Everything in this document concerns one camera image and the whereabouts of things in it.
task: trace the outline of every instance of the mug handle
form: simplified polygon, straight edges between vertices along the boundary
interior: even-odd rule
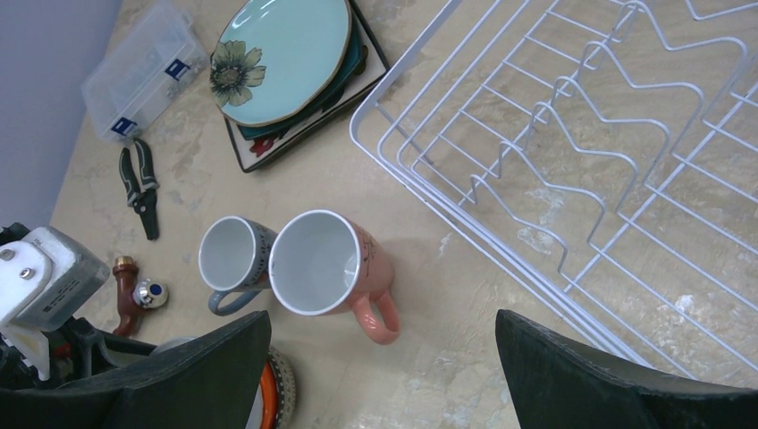
[[[376,318],[374,310],[371,308],[372,301],[379,309],[379,314],[382,315],[384,323]],[[351,309],[355,313],[363,332],[372,341],[386,345],[397,340],[400,336],[398,310],[395,308],[395,302],[388,290],[382,292],[376,299],[368,293],[364,294],[353,303]]]
[[[215,315],[230,315],[232,313],[236,313],[240,311],[241,308],[245,307],[250,301],[252,301],[253,298],[255,298],[257,294],[260,293],[260,290],[249,290],[247,292],[243,292],[234,301],[223,307],[219,307],[221,305],[221,300],[230,293],[232,293],[231,290],[214,290],[214,293],[212,293],[210,298],[208,298],[208,309],[211,310],[211,313]]]

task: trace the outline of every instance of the plastic storage box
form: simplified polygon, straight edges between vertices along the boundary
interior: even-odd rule
[[[191,18],[158,0],[81,86],[102,140],[127,143],[144,131],[209,63]]]

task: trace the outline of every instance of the mug rim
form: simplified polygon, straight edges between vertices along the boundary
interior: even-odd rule
[[[203,270],[203,248],[205,247],[206,239],[208,238],[208,234],[210,233],[210,231],[212,231],[219,223],[228,222],[228,221],[231,221],[231,220],[237,221],[239,223],[242,223],[243,225],[245,225],[245,228],[248,229],[248,232],[250,233],[250,238],[253,241],[253,255],[250,258],[250,263],[248,264],[248,269],[234,283],[234,285],[231,286],[231,287],[228,287],[228,288],[220,288],[220,287],[218,287],[218,285],[212,284],[207,279],[206,273]],[[224,216],[224,217],[216,220],[215,222],[213,222],[213,224],[210,227],[208,227],[206,233],[203,234],[203,239],[200,241],[200,249],[198,250],[198,268],[200,270],[200,276],[203,278],[203,282],[205,282],[206,285],[208,285],[209,288],[211,288],[213,290],[218,290],[219,292],[228,292],[228,291],[235,290],[235,289],[239,288],[239,286],[241,286],[241,284],[245,281],[245,278],[247,278],[248,275],[250,274],[250,272],[253,270],[253,266],[255,266],[255,262],[256,262],[256,259],[257,259],[256,255],[258,253],[258,248],[257,247],[258,247],[258,243],[256,241],[256,232],[253,231],[253,227],[250,225],[250,223],[248,222],[248,220],[245,219],[244,217],[237,216],[237,215],[229,215],[229,216]]]
[[[305,311],[301,310],[299,308],[293,307],[289,302],[284,300],[282,298],[282,295],[277,290],[276,286],[276,280],[274,275],[274,255],[276,255],[276,249],[278,245],[282,242],[279,240],[280,237],[283,237],[284,233],[292,227],[297,221],[304,217],[308,217],[311,215],[330,215],[331,217],[334,217],[338,219],[342,224],[347,227],[348,231],[350,232],[350,235],[353,238],[353,246],[355,247],[356,251],[356,270],[355,270],[355,276],[353,277],[353,280],[348,287],[348,289],[345,291],[345,293],[342,294],[342,296],[334,301],[330,306],[324,307],[320,310],[315,311]],[[343,215],[336,213],[332,210],[327,210],[323,208],[318,208],[315,210],[308,210],[304,213],[298,214],[295,216],[291,221],[287,222],[286,225],[284,225],[284,228],[279,232],[279,235],[276,237],[277,240],[274,241],[274,245],[271,247],[271,255],[268,259],[268,280],[271,284],[271,290],[274,292],[274,295],[276,296],[276,299],[279,301],[280,304],[282,304],[285,308],[290,310],[292,313],[298,314],[298,315],[325,315],[328,314],[330,311],[334,310],[335,308],[342,305],[342,303],[345,302],[345,299],[352,293],[352,291],[355,289],[356,284],[358,284],[358,278],[360,277],[360,243],[358,243],[358,235],[356,234],[355,228],[353,227],[352,223]]]

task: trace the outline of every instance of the white wall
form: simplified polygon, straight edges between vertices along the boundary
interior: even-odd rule
[[[0,226],[49,223],[121,2],[0,0]]]

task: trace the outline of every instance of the teal plate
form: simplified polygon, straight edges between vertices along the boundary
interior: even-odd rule
[[[345,53],[345,59],[342,61],[340,70],[337,71],[337,75],[334,76],[329,86],[303,110],[289,119],[272,125],[266,125],[265,127],[245,127],[239,125],[242,137],[245,140],[252,140],[274,134],[279,130],[288,129],[301,121],[305,121],[310,115],[318,112],[319,109],[329,108],[330,102],[336,103],[340,100],[341,90],[345,88],[353,73],[363,63],[363,54],[363,40],[360,37],[360,30],[357,25],[354,25],[353,30],[350,32],[350,43],[348,44],[348,51]]]
[[[211,54],[211,91],[236,123],[263,127],[305,108],[348,49],[347,0],[248,0]]]

